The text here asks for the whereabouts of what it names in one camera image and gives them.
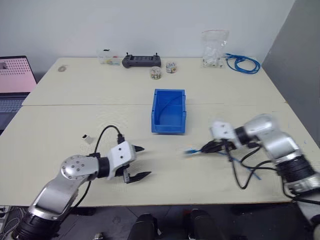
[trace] laptop screen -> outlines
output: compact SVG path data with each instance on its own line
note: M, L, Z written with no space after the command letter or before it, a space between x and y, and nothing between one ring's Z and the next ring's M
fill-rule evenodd
M36 84L26 56L0 57L0 94L30 93Z

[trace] laptop keyboard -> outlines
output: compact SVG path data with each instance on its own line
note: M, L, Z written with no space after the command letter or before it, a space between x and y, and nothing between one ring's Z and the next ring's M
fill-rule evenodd
M22 107L23 99L0 100L0 113L16 113Z

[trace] blue cable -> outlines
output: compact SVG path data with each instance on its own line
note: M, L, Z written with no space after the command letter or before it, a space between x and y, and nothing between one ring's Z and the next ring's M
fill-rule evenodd
M195 153L198 153L198 152L201 152L201 150L190 149L190 150L185 151L184 153L185 153L185 154L195 154ZM217 151L216 153L217 153L217 154L224 155L224 156L227 156L227 154L226 154L226 153L223 153L223 152ZM232 157L232 159L233 159L234 161L238 162L239 164L241 163L241 161L238 160L238 159L236 159L235 157ZM257 174L253 173L253 175L254 175L257 179L261 180L261 177L259 177Z
M230 59L235 59L234 68L232 66L230 66L230 64L229 64L229 60ZM244 73L244 74L256 74L261 68L260 63L257 60L254 60L254 59L252 59L250 57L247 57L247 56L233 55L233 54L230 54L230 53L226 53L225 54L225 60L226 60L226 64L229 66L229 68L231 68L234 71L237 71L237 72L240 72L240 73ZM243 68L238 66L239 63L244 62L246 60L251 61L251 62L253 62L255 64L254 69L246 70L246 69L243 69Z

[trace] laptop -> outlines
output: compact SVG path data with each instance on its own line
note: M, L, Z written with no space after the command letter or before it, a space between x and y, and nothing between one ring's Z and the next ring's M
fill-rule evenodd
M0 134L36 85L26 56L0 56Z

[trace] robotic arm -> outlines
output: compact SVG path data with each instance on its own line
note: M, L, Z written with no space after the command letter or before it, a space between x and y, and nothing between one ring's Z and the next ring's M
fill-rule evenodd
M271 115L258 115L236 129L228 122L217 120L212 124L211 133L215 140L228 141L234 149L259 142L283 179L284 186L294 195L301 212L311 224L318 226L314 237L320 239L319 235L316 236L320 233L320 174L292 137L280 130Z
M50 240L57 235L61 223L71 212L79 187L95 178L123 176L125 183L143 179L151 172L130 176L129 163L136 159L136 147L124 141L112 148L106 157L99 153L73 155L61 164L58 175L48 182L36 197L19 225L7 240Z

